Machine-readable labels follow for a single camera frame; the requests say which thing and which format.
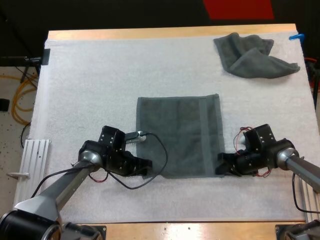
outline black cable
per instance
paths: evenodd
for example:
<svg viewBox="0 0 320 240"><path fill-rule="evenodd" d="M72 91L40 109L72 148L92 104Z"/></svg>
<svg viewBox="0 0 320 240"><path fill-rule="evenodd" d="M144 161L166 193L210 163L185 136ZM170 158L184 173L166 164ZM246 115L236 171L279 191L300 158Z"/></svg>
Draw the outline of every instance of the black cable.
<svg viewBox="0 0 320 240"><path fill-rule="evenodd" d="M115 175L113 175L110 171L107 171L110 174L111 177L113 177L118 183L120 183L122 186L124 186L127 189L135 190L135 189L139 189L139 188L142 188L143 186L147 185L148 183L150 183L153 179L155 179L158 175L160 175L163 172L163 170L165 169L165 167L166 167L166 165L168 163L168 152L167 152L167 149L166 149L165 145L160 140L160 138L156 134L154 134L152 132L147 132L147 133L145 133L145 134L143 134L141 136L147 136L147 135L154 136L158 140L158 142L161 144L161 146L163 147L163 150L165 152L165 163L164 163L163 167L160 169L160 171L156 175L154 175L152 178L150 178L145 183L143 183L143 184L141 184L139 186L134 186L134 187L127 186L120 179L118 179Z"/></svg>
<svg viewBox="0 0 320 240"><path fill-rule="evenodd" d="M55 175L58 175L58 174L63 174L63 173L69 173L69 172L79 171L79 170L82 170L82 169L88 169L88 168L90 168L90 167L92 167L92 165L81 166L81 167L73 167L73 168L69 168L69 169L66 169L66 170L57 171L57 172L54 172L54 173L46 176L45 178L43 178L43 179L41 180L41 182L39 183L39 185L36 187L36 189L35 189L34 193L32 194L31 198L33 198L33 197L37 194L37 192L38 192L38 190L40 189L41 185L42 185L48 178L51 178L51 177L53 177L53 176L55 176Z"/></svg>
<svg viewBox="0 0 320 240"><path fill-rule="evenodd" d="M292 191L293 191L293 201L294 201L294 205L296 207L296 209L298 209L299 211L303 212L303 213L308 213L308 214L320 214L320 211L308 211L305 209L301 209L298 204L297 204L297 199L296 199L296 189L295 189L295 178L296 178L296 174L293 173L292 174Z"/></svg>
<svg viewBox="0 0 320 240"><path fill-rule="evenodd" d="M38 87L32 82L32 80L27 76L27 74L29 73L26 73L26 72L23 72L22 70L20 70L18 67L15 67L16 69L18 69L23 75L22 75L22 80L23 79L27 79L31 84L32 86L34 86L35 89L38 89Z"/></svg>
<svg viewBox="0 0 320 240"><path fill-rule="evenodd" d="M21 132L20 144L21 144L21 147L22 147L23 149L25 148L25 146L24 146L24 143L22 142L22 138L23 138L23 136L24 136L24 132L25 132L26 128L27 128L28 126L30 126L30 124L31 124L31 122L29 122L27 125L25 125L25 126L23 127L23 129L22 129L22 132Z"/></svg>
<svg viewBox="0 0 320 240"><path fill-rule="evenodd" d="M23 72L20 68L18 68L17 66L15 66L15 68L18 69L21 73L24 73L24 72ZM28 73L28 72L26 72L25 74L26 74L26 75L29 75L30 77L34 77L32 74L30 74L30 73Z"/></svg>

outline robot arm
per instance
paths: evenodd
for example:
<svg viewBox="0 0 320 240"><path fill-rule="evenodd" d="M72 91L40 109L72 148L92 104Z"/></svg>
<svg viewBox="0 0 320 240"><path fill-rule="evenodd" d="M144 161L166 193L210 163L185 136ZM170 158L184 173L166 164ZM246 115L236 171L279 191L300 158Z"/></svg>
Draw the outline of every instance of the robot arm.
<svg viewBox="0 0 320 240"><path fill-rule="evenodd" d="M216 174L255 176L259 169L265 167L281 168L291 170L320 193L320 168L299 157L299 153L289 140L276 141L268 124L243 134L245 150L239 150L236 153L219 153L220 165L215 169Z"/></svg>
<svg viewBox="0 0 320 240"><path fill-rule="evenodd" d="M86 141L74 171L67 172L39 195L18 203L0 220L1 240L99 240L98 231L67 224L62 229L60 210L92 172L102 168L121 176L146 175L152 161L125 151L126 143L146 139L140 132L125 134L104 126L98 141Z"/></svg>

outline crumpled gray towel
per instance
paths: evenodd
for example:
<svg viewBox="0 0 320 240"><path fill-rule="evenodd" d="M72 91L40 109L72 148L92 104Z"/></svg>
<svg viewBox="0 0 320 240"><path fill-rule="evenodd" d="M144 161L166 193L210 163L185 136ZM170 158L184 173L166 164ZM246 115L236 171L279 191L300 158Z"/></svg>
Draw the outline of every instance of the crumpled gray towel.
<svg viewBox="0 0 320 240"><path fill-rule="evenodd" d="M157 134L168 152L165 178L219 177L218 153L224 152L219 95L194 97L139 97L136 129ZM157 139L137 143L139 158L152 160L154 176L165 163Z"/></svg>
<svg viewBox="0 0 320 240"><path fill-rule="evenodd" d="M274 79L300 70L297 63L269 56L274 45L272 39L262 39L258 35L240 37L234 32L213 41L224 70L238 77Z"/></svg>

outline metal extrusion bracket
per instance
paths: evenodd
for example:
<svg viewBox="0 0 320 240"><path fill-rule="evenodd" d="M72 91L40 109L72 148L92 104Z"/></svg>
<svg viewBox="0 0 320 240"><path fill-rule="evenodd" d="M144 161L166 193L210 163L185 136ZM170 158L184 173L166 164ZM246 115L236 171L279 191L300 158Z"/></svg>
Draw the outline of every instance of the metal extrusion bracket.
<svg viewBox="0 0 320 240"><path fill-rule="evenodd" d="M49 145L50 140L25 140L20 171L7 173L17 179L13 206L29 199L43 179Z"/></svg>

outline table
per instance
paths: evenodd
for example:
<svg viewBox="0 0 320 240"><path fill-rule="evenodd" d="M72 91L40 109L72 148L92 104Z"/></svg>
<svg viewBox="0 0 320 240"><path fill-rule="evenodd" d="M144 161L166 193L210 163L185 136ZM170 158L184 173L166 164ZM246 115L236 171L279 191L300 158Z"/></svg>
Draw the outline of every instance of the table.
<svg viewBox="0 0 320 240"><path fill-rule="evenodd" d="M147 39L295 31L294 24L202 26L145 29L97 29L50 31L49 40ZM276 224L297 222L183 222L183 223L111 223L107 238L117 239L276 239Z"/></svg>

